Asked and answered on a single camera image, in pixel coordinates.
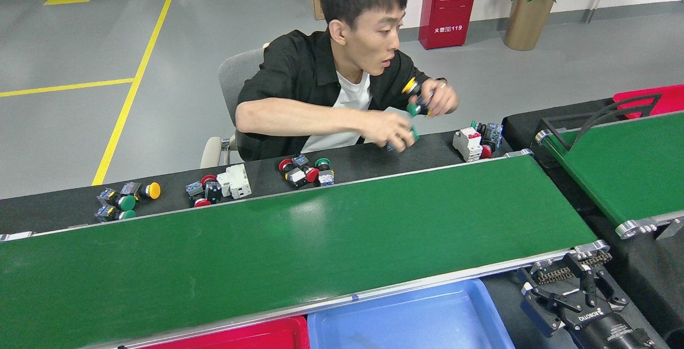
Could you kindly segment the person's right hand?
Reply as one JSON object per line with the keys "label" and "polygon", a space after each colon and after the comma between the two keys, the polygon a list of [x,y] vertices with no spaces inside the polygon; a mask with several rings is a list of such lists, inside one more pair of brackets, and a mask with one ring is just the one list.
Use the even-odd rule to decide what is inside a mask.
{"label": "person's right hand", "polygon": [[376,146],[400,153],[413,146],[419,139],[405,115],[388,111],[371,111],[371,114],[373,123],[369,142]]}

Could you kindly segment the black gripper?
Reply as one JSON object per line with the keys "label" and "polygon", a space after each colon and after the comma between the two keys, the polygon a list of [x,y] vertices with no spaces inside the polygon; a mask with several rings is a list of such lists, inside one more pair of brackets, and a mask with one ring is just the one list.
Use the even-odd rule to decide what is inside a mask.
{"label": "black gripper", "polygon": [[[605,313],[598,307],[598,293],[613,310],[621,310],[628,305],[626,295],[616,291],[615,281],[608,278],[603,268],[611,259],[608,252],[599,252],[589,258],[579,258],[571,253],[566,255],[566,266],[580,280],[579,290],[584,294],[586,305],[579,313],[566,310],[566,329],[579,348],[655,348],[655,342],[645,330],[633,329],[618,313],[610,308]],[[530,281],[523,284],[521,291],[523,300],[520,307],[542,335],[550,338],[564,327],[558,307],[554,305],[557,293]]]}

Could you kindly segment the person's left hand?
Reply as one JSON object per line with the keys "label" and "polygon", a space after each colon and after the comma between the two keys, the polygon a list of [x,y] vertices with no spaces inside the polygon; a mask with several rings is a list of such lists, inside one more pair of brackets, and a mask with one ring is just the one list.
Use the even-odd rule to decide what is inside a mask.
{"label": "person's left hand", "polygon": [[442,79],[423,81],[421,98],[427,103],[427,115],[430,117],[454,113],[460,105],[455,89]]}

